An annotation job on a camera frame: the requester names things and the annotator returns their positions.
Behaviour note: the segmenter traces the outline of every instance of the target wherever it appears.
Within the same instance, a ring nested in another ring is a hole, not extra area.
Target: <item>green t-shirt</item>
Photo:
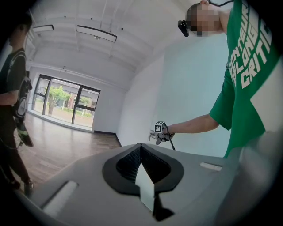
[[[245,1],[234,2],[227,43],[224,83],[210,112],[222,127],[231,129],[225,158],[231,149],[283,124],[282,56],[269,28]]]

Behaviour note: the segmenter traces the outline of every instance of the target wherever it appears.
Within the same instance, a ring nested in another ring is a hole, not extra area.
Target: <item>wooden floor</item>
[[[23,145],[19,153],[35,187],[80,158],[119,147],[115,135],[81,132],[30,114],[25,124],[34,147]]]

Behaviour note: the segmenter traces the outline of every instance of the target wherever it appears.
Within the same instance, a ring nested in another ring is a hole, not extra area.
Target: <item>white ceiling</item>
[[[176,0],[40,0],[31,9],[33,26],[53,24],[54,30],[37,33],[39,41],[34,45],[92,50],[135,71],[158,43],[176,31],[184,12]],[[77,33],[76,25],[98,29],[101,25],[102,30],[117,35],[117,41],[113,44]]]

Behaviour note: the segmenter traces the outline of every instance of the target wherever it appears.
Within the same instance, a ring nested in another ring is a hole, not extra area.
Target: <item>black shirt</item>
[[[13,65],[11,65],[11,61],[16,54],[24,55],[24,52],[21,51],[24,51],[24,49],[21,48],[18,51],[9,54],[2,67],[0,72],[0,94],[20,89],[26,74],[26,60],[23,56],[18,56]],[[0,106],[0,130],[5,129],[7,131],[8,128],[12,130],[15,129],[12,106]]]

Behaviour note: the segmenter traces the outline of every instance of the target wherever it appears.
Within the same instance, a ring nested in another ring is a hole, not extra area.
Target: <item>light blue wall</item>
[[[153,123],[171,125],[208,114],[221,92],[228,53],[222,34],[189,37],[168,47]],[[178,151],[223,157],[229,136],[219,126],[206,133],[176,134],[173,144]],[[171,148],[169,142],[162,146]]]

